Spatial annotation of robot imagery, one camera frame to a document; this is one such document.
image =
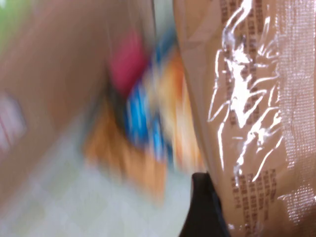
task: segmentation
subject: plastic packaging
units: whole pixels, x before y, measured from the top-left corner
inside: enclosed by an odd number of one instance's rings
[[[156,46],[127,100],[125,127],[134,145],[169,167],[186,173],[204,170],[174,28]]]
[[[174,0],[174,15],[231,236],[316,236],[315,1]]]

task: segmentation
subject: cardboard box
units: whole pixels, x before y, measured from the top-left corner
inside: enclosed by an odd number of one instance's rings
[[[20,130],[0,157],[0,210],[72,118],[101,92],[107,59],[131,28],[153,41],[151,1],[48,0],[2,54],[0,132],[10,136],[12,119]],[[13,111],[5,114],[9,128],[1,125],[7,107]]]

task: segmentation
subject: colorful package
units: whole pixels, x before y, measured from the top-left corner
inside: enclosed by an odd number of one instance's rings
[[[130,140],[155,151],[158,160],[188,173],[203,170],[176,46],[160,61],[153,61],[135,86],[127,101],[125,121]]]

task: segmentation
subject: plastic wrap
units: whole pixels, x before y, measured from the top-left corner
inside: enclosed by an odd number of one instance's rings
[[[199,146],[233,237],[316,236],[314,0],[175,0]]]

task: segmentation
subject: brown packaging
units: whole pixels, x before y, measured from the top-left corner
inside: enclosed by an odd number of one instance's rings
[[[128,29],[152,40],[148,0],[49,0],[0,60],[0,94],[22,111],[24,136],[0,158],[0,211],[62,130],[105,85],[106,61]]]
[[[174,0],[199,146],[232,237],[316,235],[315,1]]]

